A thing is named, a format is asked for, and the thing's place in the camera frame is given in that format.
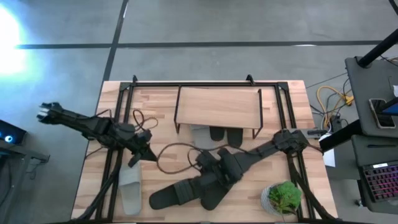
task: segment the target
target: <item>wooden board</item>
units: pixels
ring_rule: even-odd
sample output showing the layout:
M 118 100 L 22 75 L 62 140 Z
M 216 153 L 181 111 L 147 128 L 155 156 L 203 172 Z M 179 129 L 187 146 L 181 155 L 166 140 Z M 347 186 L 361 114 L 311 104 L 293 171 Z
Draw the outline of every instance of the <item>wooden board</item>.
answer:
M 182 87 L 177 123 L 259 129 L 259 100 L 248 91 Z
M 288 81 L 290 96 L 294 107 L 294 115 L 298 128 L 314 128 L 313 118 L 305 91 L 303 81 Z M 99 99 L 98 112 L 114 109 L 118 96 L 120 82 L 105 82 Z M 219 90 L 238 90 L 255 93 L 258 88 L 239 87 L 239 88 L 217 88 Z M 192 136 L 188 125 L 181 124 L 180 134 L 175 132 L 174 109 L 177 99 L 177 87 L 162 88 L 135 88 L 133 94 L 132 107 L 140 109 L 145 117 L 154 116 L 159 120 L 158 127 L 152 129 L 151 148 L 158 154 L 160 150 L 172 142 L 192 143 Z M 124 116 L 124 107 L 127 96 L 124 96 L 121 120 Z M 284 113 L 287 126 L 290 126 L 289 115 L 285 104 L 285 96 L 282 94 L 284 103 Z M 262 87 L 262 110 L 264 113 L 264 127 L 256 139 L 252 139 L 251 130 L 244 130 L 243 149 L 252 149 L 271 139 L 272 135 L 280 129 L 279 114 L 275 101 L 275 90 L 272 87 Z M 130 114 L 130 123 L 134 120 Z M 146 127 L 152 126 L 148 121 Z M 91 142 L 88 152 L 99 148 L 97 142 Z M 188 165 L 186 147 L 172 147 L 164 157 L 160 159 L 160 164 L 167 170 L 178 170 Z M 330 190 L 328 177 L 322 155 L 312 149 L 307 148 L 303 152 L 305 167 L 307 168 L 308 181 L 312 192 L 326 210 L 337 217 L 337 212 Z M 76 195 L 76 200 L 72 212 L 72 218 L 81 215 L 85 208 L 92 202 L 98 193 L 101 185 L 106 150 L 91 155 L 84 163 L 80 185 Z M 125 150 L 123 162 L 127 163 L 131 158 L 131 153 Z M 127 216 L 123 212 L 120 192 L 116 201 L 114 222 L 282 222 L 282 217 L 270 215 L 264 211 L 260 204 L 261 191 L 268 185 L 289 180 L 286 155 L 278 152 L 261 162 L 258 162 L 247 171 L 241 181 L 239 181 L 221 201 L 213 211 L 207 211 L 201 207 L 199 200 L 188 202 L 182 206 L 173 206 L 162 210 L 153 210 L 148 203 L 149 196 L 155 191 L 162 189 L 176 181 L 191 178 L 198 175 L 195 169 L 175 175 L 161 173 L 154 162 L 141 161 L 142 168 L 142 210 L 139 216 Z M 306 211 L 305 201 L 302 200 L 303 210 Z M 108 211 L 108 204 L 104 206 L 104 212 Z M 294 215 L 285 216 L 287 222 L 296 221 Z

